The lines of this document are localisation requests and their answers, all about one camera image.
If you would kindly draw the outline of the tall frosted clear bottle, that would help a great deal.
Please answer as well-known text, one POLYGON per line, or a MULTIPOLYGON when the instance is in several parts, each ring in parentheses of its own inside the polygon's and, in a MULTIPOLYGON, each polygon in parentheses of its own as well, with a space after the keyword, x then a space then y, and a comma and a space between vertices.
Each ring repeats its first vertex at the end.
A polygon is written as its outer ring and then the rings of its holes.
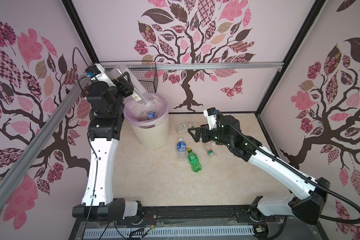
POLYGON ((133 84, 134 90, 131 96, 126 97, 125 100, 125 108, 130 112, 144 112, 144 111, 158 111, 159 107, 156 103, 156 99, 152 96, 146 88, 140 83, 137 77, 133 74, 133 72, 125 65, 119 64, 115 66, 110 75, 113 79, 117 79, 122 74, 127 72, 124 76, 126 80, 130 80, 133 84))

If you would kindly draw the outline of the clear bottle green red label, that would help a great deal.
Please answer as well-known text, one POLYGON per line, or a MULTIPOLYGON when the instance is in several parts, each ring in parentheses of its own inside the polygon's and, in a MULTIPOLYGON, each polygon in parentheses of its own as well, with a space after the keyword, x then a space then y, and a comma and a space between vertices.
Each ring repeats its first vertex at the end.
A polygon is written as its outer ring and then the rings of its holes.
POLYGON ((201 144, 210 159, 217 157, 216 153, 213 150, 213 145, 211 142, 208 142, 208 143, 201 142, 201 144))

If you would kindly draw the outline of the green soda bottle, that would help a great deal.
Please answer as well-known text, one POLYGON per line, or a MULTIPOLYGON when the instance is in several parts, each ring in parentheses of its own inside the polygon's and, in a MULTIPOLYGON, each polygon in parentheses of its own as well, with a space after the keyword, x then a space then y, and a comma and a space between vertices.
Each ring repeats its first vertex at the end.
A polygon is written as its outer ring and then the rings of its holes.
POLYGON ((194 153, 194 151, 191 148, 187 149, 188 154, 188 160, 191 164, 192 171, 195 173, 198 173, 202 170, 202 165, 200 163, 200 160, 197 156, 197 154, 194 153))

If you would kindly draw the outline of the small water bottle blue label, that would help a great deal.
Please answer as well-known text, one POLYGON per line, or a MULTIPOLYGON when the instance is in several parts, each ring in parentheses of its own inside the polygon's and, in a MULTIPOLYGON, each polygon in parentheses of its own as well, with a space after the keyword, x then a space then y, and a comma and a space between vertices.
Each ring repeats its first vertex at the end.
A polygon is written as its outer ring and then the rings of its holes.
POLYGON ((187 146, 183 138, 179 138, 177 143, 177 154, 180 161, 185 161, 188 158, 187 146))

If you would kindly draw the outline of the blue cap water bottle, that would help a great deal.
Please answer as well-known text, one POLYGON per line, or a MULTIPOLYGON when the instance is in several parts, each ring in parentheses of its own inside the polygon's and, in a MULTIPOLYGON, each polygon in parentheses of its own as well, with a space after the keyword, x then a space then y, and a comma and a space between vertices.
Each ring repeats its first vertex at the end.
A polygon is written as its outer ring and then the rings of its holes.
POLYGON ((158 117, 158 114, 156 112, 151 111, 145 111, 142 113, 142 120, 148 121, 148 120, 154 120, 158 117))

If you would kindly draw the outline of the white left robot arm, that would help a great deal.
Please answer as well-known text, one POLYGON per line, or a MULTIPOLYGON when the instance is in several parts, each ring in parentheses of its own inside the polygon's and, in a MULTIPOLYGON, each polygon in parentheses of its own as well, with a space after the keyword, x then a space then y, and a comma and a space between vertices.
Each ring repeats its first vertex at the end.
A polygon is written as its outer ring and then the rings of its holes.
POLYGON ((128 72, 113 81, 94 82, 88 88, 87 101, 91 110, 87 136, 91 163, 82 202, 72 210, 74 218, 120 221, 139 215, 141 202, 114 198, 112 187, 114 161, 124 122, 124 99, 133 92, 128 72))

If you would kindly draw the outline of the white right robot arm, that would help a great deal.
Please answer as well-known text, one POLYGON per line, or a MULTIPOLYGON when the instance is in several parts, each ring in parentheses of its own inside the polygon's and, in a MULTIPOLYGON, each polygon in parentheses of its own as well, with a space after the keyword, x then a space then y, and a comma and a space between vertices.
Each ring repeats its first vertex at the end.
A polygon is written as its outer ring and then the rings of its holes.
POLYGON ((224 145, 238 158, 274 177, 291 193, 281 199, 258 196, 252 203, 254 216, 295 216, 302 222, 316 225, 327 200, 321 187, 330 184, 324 178, 315 179, 275 157, 256 139, 243 135, 240 123, 233 116, 208 117, 208 124, 188 129, 195 142, 215 142, 224 145))

